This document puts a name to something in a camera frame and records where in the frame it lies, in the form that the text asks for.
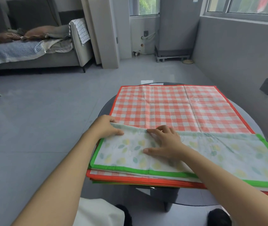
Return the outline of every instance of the gray sofa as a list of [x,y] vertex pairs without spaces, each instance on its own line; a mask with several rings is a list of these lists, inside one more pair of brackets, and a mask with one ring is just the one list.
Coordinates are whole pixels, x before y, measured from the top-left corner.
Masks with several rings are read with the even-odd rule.
[[[38,26],[60,26],[61,21],[53,0],[10,0],[7,1],[9,14],[17,28],[30,29]],[[0,4],[0,32],[10,29],[10,21]],[[85,72],[85,64],[93,57],[91,41],[82,45],[75,24],[71,23],[71,39],[73,49],[66,53],[51,53],[26,61],[1,63],[1,69],[44,68],[81,66]]]

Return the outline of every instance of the checkered fabric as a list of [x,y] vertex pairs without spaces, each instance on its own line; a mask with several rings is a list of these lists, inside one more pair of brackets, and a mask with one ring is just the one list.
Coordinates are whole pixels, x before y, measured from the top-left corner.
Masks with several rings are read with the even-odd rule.
[[253,133],[214,86],[122,86],[113,106],[119,123],[140,128]]

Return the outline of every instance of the round table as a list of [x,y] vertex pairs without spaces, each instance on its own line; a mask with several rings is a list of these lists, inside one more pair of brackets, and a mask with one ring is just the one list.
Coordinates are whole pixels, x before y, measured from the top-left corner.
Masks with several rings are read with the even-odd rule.
[[[160,83],[148,83],[150,84],[163,84],[163,85],[183,85],[183,83],[169,83],[169,82],[160,82]],[[109,115],[111,108],[113,106],[116,95],[112,97],[102,108],[98,116]],[[263,132],[256,122],[247,114],[240,106],[236,103],[229,100],[249,126],[262,136]],[[149,187],[149,186],[135,186],[137,190],[144,192],[145,194],[150,195],[151,197],[157,198],[164,202],[165,210],[168,212],[173,203],[180,205],[189,205],[189,206],[210,206],[210,205],[219,205],[218,201],[211,194],[209,190],[204,189],[192,189],[192,188],[175,188],[175,187]]]

